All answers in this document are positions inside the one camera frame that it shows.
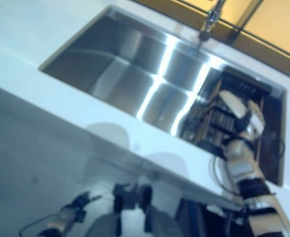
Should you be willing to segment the dark robot right hand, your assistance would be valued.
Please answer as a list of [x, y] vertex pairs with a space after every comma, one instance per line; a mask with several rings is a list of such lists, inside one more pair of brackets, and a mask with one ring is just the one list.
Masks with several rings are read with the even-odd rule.
[[265, 128], [265, 119], [260, 107], [252, 100], [244, 106], [245, 112], [238, 119], [237, 130], [240, 137], [255, 141], [260, 138]]

